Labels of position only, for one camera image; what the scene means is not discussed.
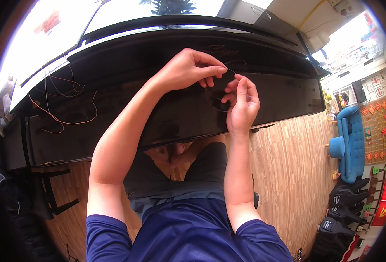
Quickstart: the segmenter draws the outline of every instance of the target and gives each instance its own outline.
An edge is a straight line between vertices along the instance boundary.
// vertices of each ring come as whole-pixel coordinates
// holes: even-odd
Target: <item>blue sofa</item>
[[[351,124],[352,132],[348,133]],[[363,175],[365,167],[365,141],[359,107],[346,107],[337,116],[339,136],[344,139],[344,156],[338,163],[338,172],[346,183],[353,184],[357,176]]]

